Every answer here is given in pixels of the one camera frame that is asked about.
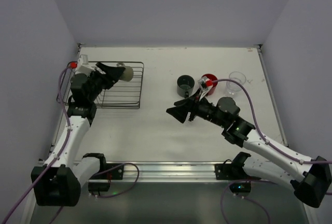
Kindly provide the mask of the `beige cup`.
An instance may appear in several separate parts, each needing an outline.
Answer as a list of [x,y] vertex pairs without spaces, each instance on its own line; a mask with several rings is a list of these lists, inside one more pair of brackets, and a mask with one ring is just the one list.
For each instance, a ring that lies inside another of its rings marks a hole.
[[121,81],[131,81],[134,75],[133,68],[130,66],[122,66],[122,68],[124,68],[124,71],[119,79]]

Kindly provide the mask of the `dark green mug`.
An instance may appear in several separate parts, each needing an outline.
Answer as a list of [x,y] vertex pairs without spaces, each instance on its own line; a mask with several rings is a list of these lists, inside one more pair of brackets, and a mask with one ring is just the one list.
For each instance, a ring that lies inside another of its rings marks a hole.
[[177,79],[177,94],[183,98],[187,98],[192,94],[195,86],[195,80],[189,75],[181,75]]

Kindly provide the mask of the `red mug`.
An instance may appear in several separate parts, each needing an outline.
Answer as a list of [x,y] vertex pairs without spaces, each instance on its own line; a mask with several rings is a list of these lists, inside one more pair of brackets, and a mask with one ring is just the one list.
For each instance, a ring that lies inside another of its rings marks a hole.
[[214,94],[215,89],[216,89],[217,84],[218,84],[218,82],[217,82],[218,78],[213,74],[204,74],[201,77],[202,78],[206,77],[208,80],[211,81],[211,82],[208,83],[209,86],[211,86],[211,88],[210,88],[209,92],[206,94],[206,96],[210,96],[210,95]]

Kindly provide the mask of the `clear plastic cup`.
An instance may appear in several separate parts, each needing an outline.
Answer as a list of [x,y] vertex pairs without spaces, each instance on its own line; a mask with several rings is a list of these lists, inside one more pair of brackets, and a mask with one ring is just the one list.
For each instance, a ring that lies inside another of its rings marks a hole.
[[231,81],[226,83],[226,92],[230,96],[236,96],[242,90],[239,85],[243,86],[246,83],[246,76],[241,72],[234,71],[229,74],[229,79]]

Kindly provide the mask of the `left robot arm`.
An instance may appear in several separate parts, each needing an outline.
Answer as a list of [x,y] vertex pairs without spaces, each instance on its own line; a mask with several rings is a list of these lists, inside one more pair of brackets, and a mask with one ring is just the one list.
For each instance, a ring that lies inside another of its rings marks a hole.
[[81,188],[94,174],[106,167],[102,153],[88,153],[75,165],[79,146],[96,114],[95,100],[103,90],[126,80],[127,67],[121,63],[107,66],[98,62],[92,69],[78,65],[71,78],[66,125],[53,152],[43,166],[31,172],[34,194],[39,206],[75,206]]

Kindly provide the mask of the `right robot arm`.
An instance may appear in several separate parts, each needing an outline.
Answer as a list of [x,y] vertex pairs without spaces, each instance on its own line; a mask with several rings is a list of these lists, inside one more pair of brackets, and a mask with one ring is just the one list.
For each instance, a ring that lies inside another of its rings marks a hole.
[[267,163],[256,162],[246,155],[241,159],[241,172],[248,177],[269,180],[293,190],[302,203],[318,208],[331,185],[329,162],[318,156],[305,156],[265,136],[256,124],[239,116],[240,108],[230,97],[222,97],[216,105],[197,94],[177,101],[166,112],[184,123],[200,117],[223,128],[226,141],[250,150],[265,159]]

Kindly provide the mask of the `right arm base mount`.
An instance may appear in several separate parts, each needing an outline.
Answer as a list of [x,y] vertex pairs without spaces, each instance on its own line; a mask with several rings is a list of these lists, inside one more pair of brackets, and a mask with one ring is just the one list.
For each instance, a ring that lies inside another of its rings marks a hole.
[[[214,164],[214,172],[217,180],[235,181],[240,179],[246,180],[251,178],[245,173],[242,167],[238,166],[235,162],[233,162],[230,159],[227,159],[222,163]],[[229,190],[233,194],[242,197],[248,196],[251,192],[251,189],[252,186],[249,181],[241,181],[229,186]]]

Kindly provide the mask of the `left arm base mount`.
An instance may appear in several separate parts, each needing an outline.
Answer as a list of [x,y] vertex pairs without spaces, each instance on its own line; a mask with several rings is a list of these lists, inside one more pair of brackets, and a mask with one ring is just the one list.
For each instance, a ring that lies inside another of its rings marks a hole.
[[93,175],[88,181],[88,191],[91,194],[100,195],[101,192],[107,192],[110,189],[112,180],[122,180],[124,165],[120,166],[120,163],[107,163],[104,170],[109,170],[106,173],[100,175]]

